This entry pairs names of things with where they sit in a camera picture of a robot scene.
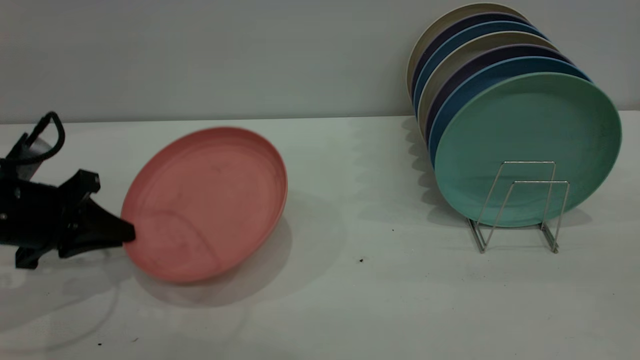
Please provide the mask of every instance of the table surface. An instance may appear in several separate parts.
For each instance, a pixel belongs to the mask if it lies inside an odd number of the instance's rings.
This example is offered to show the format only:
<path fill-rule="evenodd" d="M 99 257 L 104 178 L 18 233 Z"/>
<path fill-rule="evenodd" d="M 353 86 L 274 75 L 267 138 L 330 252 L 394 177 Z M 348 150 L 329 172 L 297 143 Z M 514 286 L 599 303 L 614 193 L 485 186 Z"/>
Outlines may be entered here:
<path fill-rule="evenodd" d="M 98 172 L 93 198 L 119 213 L 166 144 L 239 126 L 281 152 L 286 209 L 246 263 L 193 286 L 147 277 L 122 249 L 52 252 L 27 271 L 0 247 L 0 358 L 637 358 L 640 111 L 621 117 L 618 162 L 566 214 L 558 254 L 531 228 L 497 231 L 480 254 L 413 117 L 68 124 L 34 181 Z M 1 153 L 25 131 L 0 126 Z"/>

